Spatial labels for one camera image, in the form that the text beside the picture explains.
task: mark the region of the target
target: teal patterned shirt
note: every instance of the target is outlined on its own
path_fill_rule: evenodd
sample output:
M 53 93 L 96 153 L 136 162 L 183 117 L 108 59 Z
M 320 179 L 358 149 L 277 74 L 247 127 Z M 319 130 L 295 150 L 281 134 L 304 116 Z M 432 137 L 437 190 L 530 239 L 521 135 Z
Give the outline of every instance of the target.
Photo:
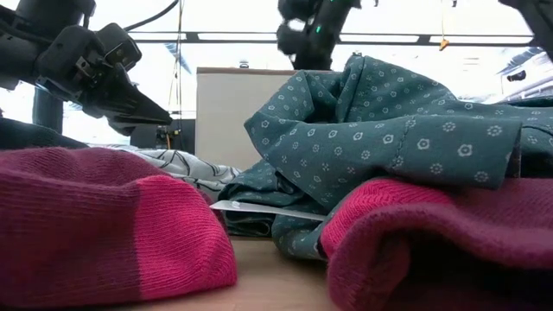
M 463 102 L 420 74 L 352 57 L 343 73 L 298 72 L 245 130 L 263 160 L 221 193 L 327 215 L 364 181 L 396 176 L 424 184 L 497 189 L 505 177 L 553 165 L 553 100 Z M 226 213 L 231 233 L 272 236 L 285 254 L 322 258 L 326 222 Z

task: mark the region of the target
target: garment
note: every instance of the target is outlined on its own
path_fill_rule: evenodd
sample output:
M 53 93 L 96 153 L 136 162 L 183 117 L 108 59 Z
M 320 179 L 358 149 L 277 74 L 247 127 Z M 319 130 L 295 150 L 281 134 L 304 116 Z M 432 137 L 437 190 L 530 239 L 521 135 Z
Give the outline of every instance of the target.
M 553 179 L 496 191 L 368 181 L 321 245 L 340 310 L 551 310 Z
M 0 150 L 36 147 L 80 149 L 87 146 L 49 128 L 0 117 Z
M 505 176 L 548 176 L 552 103 L 462 102 L 422 75 L 353 56 L 343 73 L 297 73 L 245 122 L 264 159 L 219 198 L 332 215 L 358 185 L 382 176 L 491 189 Z M 323 259 L 324 223 L 243 213 L 226 219 L 231 233 L 272 236 L 288 255 Z
M 237 168 L 205 162 L 195 155 L 180 150 L 139 149 L 116 144 L 89 145 L 125 150 L 140 156 L 153 166 L 201 190 L 212 202 L 216 201 L 220 191 L 240 174 L 240 170 Z
M 200 193 L 127 152 L 1 152 L 0 215 L 3 306 L 146 301 L 237 279 Z

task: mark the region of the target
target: table surface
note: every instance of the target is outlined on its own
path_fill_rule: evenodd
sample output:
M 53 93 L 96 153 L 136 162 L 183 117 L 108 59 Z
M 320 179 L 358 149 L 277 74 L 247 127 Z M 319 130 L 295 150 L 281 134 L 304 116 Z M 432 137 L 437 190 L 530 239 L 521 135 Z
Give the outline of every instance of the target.
M 232 245 L 238 262 L 234 287 L 118 310 L 336 310 L 327 296 L 324 264 L 285 258 L 267 239 L 234 238 Z

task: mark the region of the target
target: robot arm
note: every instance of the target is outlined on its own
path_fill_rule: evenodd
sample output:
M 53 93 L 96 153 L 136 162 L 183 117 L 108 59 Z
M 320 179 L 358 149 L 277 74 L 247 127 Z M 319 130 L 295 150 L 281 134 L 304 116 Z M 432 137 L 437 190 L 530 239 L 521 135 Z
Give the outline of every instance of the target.
M 0 6 L 0 87 L 36 85 L 90 116 L 107 117 L 127 136 L 137 124 L 171 124 L 129 80 L 142 54 L 127 31 L 116 23 L 97 32 L 78 25 L 84 17 L 87 26 L 95 6 L 94 0 L 21 0 L 16 11 Z
M 553 60 L 553 0 L 499 1 L 521 13 L 537 45 Z M 296 70 L 330 70 L 332 52 L 351 8 L 360 9 L 360 0 L 279 0 L 284 22 L 276 32 L 278 49 L 295 57 L 292 65 Z M 289 27 L 294 19 L 305 22 L 303 31 Z

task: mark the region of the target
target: white label tag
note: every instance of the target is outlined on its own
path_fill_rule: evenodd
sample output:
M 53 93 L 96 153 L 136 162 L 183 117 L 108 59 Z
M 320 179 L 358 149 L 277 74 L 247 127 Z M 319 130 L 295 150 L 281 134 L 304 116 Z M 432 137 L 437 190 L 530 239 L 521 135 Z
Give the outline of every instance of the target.
M 263 206 L 252 203 L 242 203 L 237 201 L 221 200 L 210 206 L 212 209 L 220 211 L 233 212 L 249 212 L 249 213 L 272 213 L 277 215 L 285 215 L 301 219 L 311 219 L 316 221 L 324 221 L 327 217 L 323 215 L 304 213 L 297 211 L 289 211 L 282 208 Z

